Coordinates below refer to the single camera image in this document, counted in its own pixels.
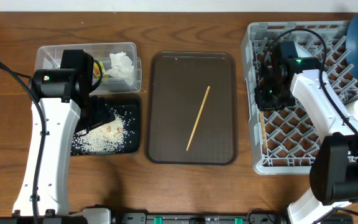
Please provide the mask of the wooden chopstick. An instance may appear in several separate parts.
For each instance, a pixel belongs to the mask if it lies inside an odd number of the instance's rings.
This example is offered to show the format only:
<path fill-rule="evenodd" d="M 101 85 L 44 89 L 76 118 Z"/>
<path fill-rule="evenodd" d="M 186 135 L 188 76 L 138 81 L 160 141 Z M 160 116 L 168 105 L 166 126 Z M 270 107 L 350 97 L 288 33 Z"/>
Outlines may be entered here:
<path fill-rule="evenodd" d="M 265 129 L 265 122 L 264 122 L 264 114 L 263 112 L 259 112 L 259 119 L 261 124 L 262 130 L 262 152 L 267 154 L 267 136 L 266 136 L 266 129 Z"/>
<path fill-rule="evenodd" d="M 189 148 L 190 148 L 190 146 L 191 146 L 191 143 L 192 143 L 192 140 L 193 140 L 193 136 L 195 135 L 195 132 L 196 132 L 196 129 L 197 129 L 197 126 L 198 126 L 198 123 L 199 123 L 201 114 L 202 114 L 202 112 L 203 112 L 203 108 L 204 108 L 204 105 L 205 105 L 205 103 L 206 103 L 206 100 L 207 100 L 207 97 L 208 97 L 210 88 L 211 88 L 210 86 L 207 86 L 207 88 L 206 88 L 206 91 L 205 91 L 203 100 L 202 100 L 202 102 L 201 102 L 200 109 L 199 109 L 199 111 L 198 111 L 198 114 L 197 114 L 195 123 L 194 123 L 194 125 L 193 125 L 193 129 L 192 129 L 192 132 L 191 132 L 191 135 L 190 135 L 190 138 L 189 138 L 187 147 L 186 147 L 186 151 L 189 151 Z"/>

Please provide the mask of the leftover rice pile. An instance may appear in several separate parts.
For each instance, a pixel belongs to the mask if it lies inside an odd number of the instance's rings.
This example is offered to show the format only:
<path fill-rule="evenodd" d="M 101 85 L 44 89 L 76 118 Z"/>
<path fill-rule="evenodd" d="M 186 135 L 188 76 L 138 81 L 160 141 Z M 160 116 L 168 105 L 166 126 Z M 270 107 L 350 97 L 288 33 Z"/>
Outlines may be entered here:
<path fill-rule="evenodd" d="M 91 130 L 87 135 L 75 136 L 72 140 L 71 155 L 107 155 L 136 151 L 139 145 L 139 119 L 126 111 L 123 114 L 114 111 L 114 115 L 114 121 Z"/>

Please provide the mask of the yellow orange snack wrapper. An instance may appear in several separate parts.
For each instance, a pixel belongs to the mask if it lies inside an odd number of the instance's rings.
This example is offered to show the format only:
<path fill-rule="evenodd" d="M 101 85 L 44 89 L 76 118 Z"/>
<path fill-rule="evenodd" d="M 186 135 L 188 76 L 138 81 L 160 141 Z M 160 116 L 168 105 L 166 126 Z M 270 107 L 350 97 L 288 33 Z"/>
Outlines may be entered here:
<path fill-rule="evenodd" d="M 103 76 L 103 78 L 109 78 L 109 75 L 106 73 L 103 63 L 102 62 L 94 62 L 93 77 L 100 78 L 101 75 Z"/>

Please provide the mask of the white napkin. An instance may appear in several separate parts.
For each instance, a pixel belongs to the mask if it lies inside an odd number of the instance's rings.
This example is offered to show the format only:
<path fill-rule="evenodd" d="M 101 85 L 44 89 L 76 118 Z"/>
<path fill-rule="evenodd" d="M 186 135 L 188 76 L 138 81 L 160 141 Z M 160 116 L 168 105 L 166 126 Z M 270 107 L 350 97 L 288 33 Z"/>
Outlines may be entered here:
<path fill-rule="evenodd" d="M 111 69 L 106 71 L 106 74 L 112 78 L 124 80 L 127 85 L 134 84 L 134 65 L 132 60 L 125 52 L 116 54 L 109 54 L 111 59 Z"/>

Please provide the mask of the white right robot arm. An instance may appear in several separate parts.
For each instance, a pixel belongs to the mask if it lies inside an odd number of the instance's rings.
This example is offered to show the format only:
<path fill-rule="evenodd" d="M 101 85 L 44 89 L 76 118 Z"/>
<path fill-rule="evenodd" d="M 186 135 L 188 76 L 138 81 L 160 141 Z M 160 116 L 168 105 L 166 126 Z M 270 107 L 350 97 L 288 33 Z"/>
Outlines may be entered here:
<path fill-rule="evenodd" d="M 335 212 L 349 213 L 358 202 L 358 121 L 332 89 L 317 58 L 276 59 L 261 65 L 262 86 L 255 89 L 258 105 L 268 110 L 298 100 L 318 132 L 321 145 L 311 166 L 310 188 L 289 204 L 286 223 L 321 223 Z"/>

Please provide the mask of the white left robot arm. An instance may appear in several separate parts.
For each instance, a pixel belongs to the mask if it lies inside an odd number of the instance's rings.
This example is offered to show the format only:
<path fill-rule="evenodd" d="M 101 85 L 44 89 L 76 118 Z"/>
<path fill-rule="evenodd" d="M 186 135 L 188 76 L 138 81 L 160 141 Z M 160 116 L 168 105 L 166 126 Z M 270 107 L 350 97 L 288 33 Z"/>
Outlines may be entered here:
<path fill-rule="evenodd" d="M 70 213 L 71 142 L 81 112 L 90 104 L 92 69 L 37 70 L 24 88 L 32 103 L 32 138 L 19 196 L 0 223 L 112 223 L 106 207 Z"/>

